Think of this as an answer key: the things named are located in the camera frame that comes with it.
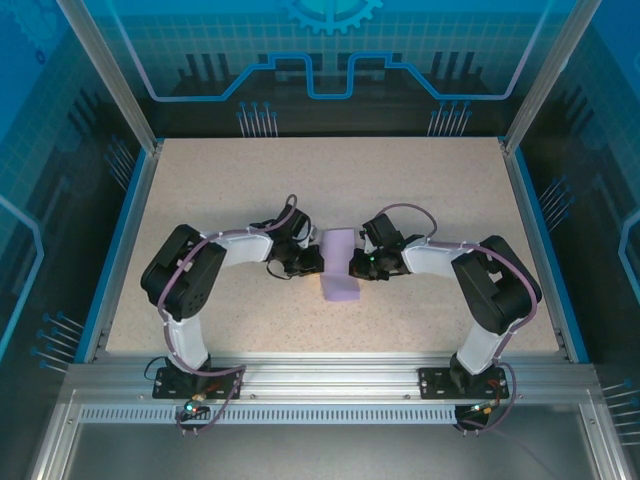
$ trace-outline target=transparent wall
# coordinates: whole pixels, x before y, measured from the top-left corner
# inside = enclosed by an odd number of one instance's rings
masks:
[[[638,18],[637,1],[602,2],[522,144],[605,386],[640,383]]]
[[[88,0],[158,136],[504,134],[573,0]]]
[[[77,346],[71,330],[85,321],[140,147],[55,2],[1,5],[0,478],[18,479]]]

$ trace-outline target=gear graphic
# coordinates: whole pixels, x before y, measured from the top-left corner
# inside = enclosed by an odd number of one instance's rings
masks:
[[[373,9],[382,7],[382,0],[282,0],[289,20],[298,20],[301,28],[311,27],[313,33],[327,35],[349,27],[360,28],[363,19],[373,18]]]
[[[54,0],[2,0],[1,12],[10,12],[22,33],[43,49],[58,29],[58,17]]]

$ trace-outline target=enclosure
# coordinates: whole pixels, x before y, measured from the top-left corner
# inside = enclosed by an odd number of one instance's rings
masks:
[[[637,2],[2,7],[1,478],[637,476]],[[182,438],[141,276],[177,225],[244,228],[290,193],[319,231],[410,203],[436,240],[508,241],[543,297],[502,357],[499,429],[424,397],[418,370],[471,329],[455,278],[336,303],[247,263],[200,313],[213,365],[246,365],[239,397]]]

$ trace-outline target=speckled tabletop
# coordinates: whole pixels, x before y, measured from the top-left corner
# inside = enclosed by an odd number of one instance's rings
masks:
[[[291,192],[321,230],[357,228],[390,203],[416,203],[438,219],[435,238],[501,235],[535,272],[495,138],[169,139],[107,351],[165,351],[140,276],[176,225],[244,227],[273,218]],[[418,212],[389,216],[405,236],[431,228]],[[471,327],[454,279],[410,275],[360,288],[359,302],[330,303],[317,275],[282,282],[263,263],[225,269],[200,314],[206,344],[211,352],[452,352]],[[508,348],[558,349],[544,301]]]

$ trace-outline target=purple block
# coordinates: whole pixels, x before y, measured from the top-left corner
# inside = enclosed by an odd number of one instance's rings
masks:
[[[320,283],[325,300],[360,300],[358,280],[349,276],[349,262],[353,258],[355,246],[355,230],[351,228],[322,233],[320,254],[324,258],[324,273],[320,274]]]

